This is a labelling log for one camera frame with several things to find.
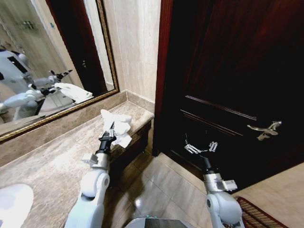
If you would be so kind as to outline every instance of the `bathroom vanity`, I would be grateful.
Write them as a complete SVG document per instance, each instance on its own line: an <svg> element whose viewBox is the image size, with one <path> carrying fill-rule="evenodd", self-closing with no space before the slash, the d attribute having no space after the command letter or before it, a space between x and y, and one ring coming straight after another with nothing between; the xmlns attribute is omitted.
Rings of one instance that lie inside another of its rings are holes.
<svg viewBox="0 0 304 228"><path fill-rule="evenodd" d="M114 180L146 147L153 114L129 101L110 112L132 117L128 132L132 141L128 147L111 147L110 178ZM33 189L33 205L23 228L64 225L79 194L80 181L90 170L81 158L84 153L98 150L98 136L103 124L99 115L0 167L0 188L25 183Z"/></svg>

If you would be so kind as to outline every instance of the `tiled floor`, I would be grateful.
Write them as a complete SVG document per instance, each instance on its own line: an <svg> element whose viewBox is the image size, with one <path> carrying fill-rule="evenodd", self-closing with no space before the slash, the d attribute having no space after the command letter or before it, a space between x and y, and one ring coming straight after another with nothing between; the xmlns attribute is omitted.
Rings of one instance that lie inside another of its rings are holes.
<svg viewBox="0 0 304 228"><path fill-rule="evenodd" d="M164 154L141 153L120 180L111 180L103 228L121 228L133 218L179 219L195 228L212 227L203 182Z"/></svg>
<svg viewBox="0 0 304 228"><path fill-rule="evenodd" d="M288 227L304 227L304 163L234 194L243 196ZM161 153L141 153L119 180L111 180L103 228L121 228L133 218L179 219L211 228L203 182Z"/></svg>

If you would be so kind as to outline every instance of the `dark wooden door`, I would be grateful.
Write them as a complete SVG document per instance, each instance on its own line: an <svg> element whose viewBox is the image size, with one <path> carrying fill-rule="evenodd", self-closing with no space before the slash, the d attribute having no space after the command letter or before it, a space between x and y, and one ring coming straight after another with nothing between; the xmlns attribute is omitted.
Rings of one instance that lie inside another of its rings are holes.
<svg viewBox="0 0 304 228"><path fill-rule="evenodd" d="M99 96L107 92L83 0L47 0L56 25L84 89Z"/></svg>
<svg viewBox="0 0 304 228"><path fill-rule="evenodd" d="M200 149L239 189L304 162L304 2L175 1L159 148L201 176ZM278 135L259 141L282 121Z"/></svg>

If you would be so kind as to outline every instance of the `door frame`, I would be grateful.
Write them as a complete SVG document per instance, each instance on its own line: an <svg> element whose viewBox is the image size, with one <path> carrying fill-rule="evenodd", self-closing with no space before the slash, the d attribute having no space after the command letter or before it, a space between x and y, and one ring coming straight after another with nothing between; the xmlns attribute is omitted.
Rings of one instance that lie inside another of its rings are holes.
<svg viewBox="0 0 304 228"><path fill-rule="evenodd" d="M161 147L162 104L166 81L167 54L174 0L161 0L161 15L158 41L157 76L155 92L154 130L152 155L158 156Z"/></svg>

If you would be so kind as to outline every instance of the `gold mirror frame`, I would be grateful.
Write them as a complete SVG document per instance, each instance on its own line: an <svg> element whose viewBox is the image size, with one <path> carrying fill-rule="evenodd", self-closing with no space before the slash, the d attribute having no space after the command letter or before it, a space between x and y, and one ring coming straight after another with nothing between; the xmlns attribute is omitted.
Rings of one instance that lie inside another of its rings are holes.
<svg viewBox="0 0 304 228"><path fill-rule="evenodd" d="M106 45L106 51L107 51L108 60L109 60L109 63L110 63L110 68L111 68L111 73L112 73L112 80L113 80L113 83L114 83L114 90L111 90L110 92L108 92L106 94L103 94L103 95L100 95L98 97L95 97L91 100L84 101L84 102L82 102L80 104L77 104L73 107L70 107L66 110L59 111L58 113L55 113L51 116L48 116L43 120L39 120L35 123L32 123L30 125L22 127L20 129L17 129L13 132L7 133L7 134L0 137L0 143L6 142L6 141L8 141L10 139L13 139L17 136L20 136L20 135L22 135L26 132L34 130L34 129L40 127L40 126L46 125L49 122L52 122L52 121L54 121L54 120L56 120L60 117L68 115L69 113L73 113L73 112L75 112L75 111L77 111L81 108L89 106L93 103L96 103L96 102L98 102L102 99L105 99L105 98L119 92L115 62L114 62L113 51L112 51L112 45L111 45L111 41L110 41L108 24L107 24L107 20L106 20L106 16L105 16L105 6L104 6L104 3L103 3L103 0L96 0L96 3L97 3L97 7L98 7L99 20L100 20L102 32L103 32L103 35L104 35L104 41L105 41L104 43Z"/></svg>

